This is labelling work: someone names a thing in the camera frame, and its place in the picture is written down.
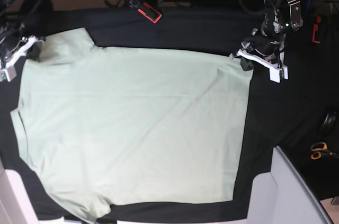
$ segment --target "black cloth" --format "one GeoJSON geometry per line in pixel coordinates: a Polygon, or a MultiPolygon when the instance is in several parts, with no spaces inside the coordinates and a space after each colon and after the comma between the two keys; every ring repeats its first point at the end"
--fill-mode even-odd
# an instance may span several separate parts
{"type": "MultiPolygon", "coordinates": [[[[128,9],[57,12],[33,17],[26,28],[30,34],[50,35],[86,27],[101,47],[186,49],[228,55],[236,52],[243,38],[263,21],[230,9],[165,8],[163,14],[153,24],[128,9]]],[[[202,223],[245,219],[253,178],[270,170],[273,147],[282,145],[296,163],[308,162],[306,149],[314,141],[314,127],[328,105],[337,105],[334,100],[339,100],[337,89],[333,89],[338,71],[335,64],[330,64],[334,70],[329,71],[324,57],[319,57],[320,46],[310,44],[310,29],[306,25],[288,36],[289,80],[277,84],[269,80],[267,69],[256,66],[254,70],[233,201],[113,205],[112,212],[101,220],[202,223]],[[324,77],[330,77],[326,84],[324,77]],[[303,157],[299,150],[305,151],[303,157]]],[[[9,115],[17,107],[23,62],[18,63],[14,81],[0,84],[0,151],[6,168],[17,170],[23,177],[38,218],[55,219],[68,213],[48,198],[35,174],[20,160],[9,115]]]]}
{"type": "MultiPolygon", "coordinates": [[[[312,83],[313,98],[317,104],[308,127],[301,133],[298,140],[282,142],[285,151],[294,161],[304,179],[320,200],[339,196],[339,160],[332,158],[310,159],[311,143],[324,141],[328,148],[339,153],[339,124],[334,126],[332,133],[322,136],[317,133],[319,125],[324,121],[327,111],[339,113],[339,55],[337,43],[339,40],[339,16],[322,17],[320,44],[309,44],[299,40],[299,47],[305,47],[300,56],[307,58],[305,64],[308,80],[312,83]]],[[[313,24],[305,27],[306,40],[311,38],[313,24]]]]}

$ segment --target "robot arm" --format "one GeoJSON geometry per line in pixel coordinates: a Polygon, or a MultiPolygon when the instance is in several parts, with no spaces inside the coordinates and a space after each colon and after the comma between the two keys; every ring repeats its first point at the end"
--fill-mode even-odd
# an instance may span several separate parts
{"type": "Polygon", "coordinates": [[[297,31],[302,26],[299,0],[264,0],[265,8],[260,11],[248,9],[239,0],[243,9],[251,15],[264,15],[260,31],[254,29],[252,36],[242,42],[243,48],[233,57],[241,57],[243,70],[253,69],[253,61],[270,71],[270,79],[279,83],[288,79],[288,69],[284,65],[284,41],[286,33],[297,31]]]}
{"type": "Polygon", "coordinates": [[[35,12],[42,0],[37,0],[24,16],[8,17],[5,12],[15,0],[0,0],[0,82],[10,82],[16,76],[15,63],[21,56],[37,59],[43,37],[24,36],[24,20],[35,12]]]}

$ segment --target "light green t-shirt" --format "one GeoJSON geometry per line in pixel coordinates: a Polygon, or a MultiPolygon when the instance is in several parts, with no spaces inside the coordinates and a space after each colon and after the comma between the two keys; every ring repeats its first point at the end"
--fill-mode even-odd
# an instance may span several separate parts
{"type": "Polygon", "coordinates": [[[232,200],[251,78],[238,59],[49,36],[11,113],[20,156],[87,222],[111,204],[232,200]]]}

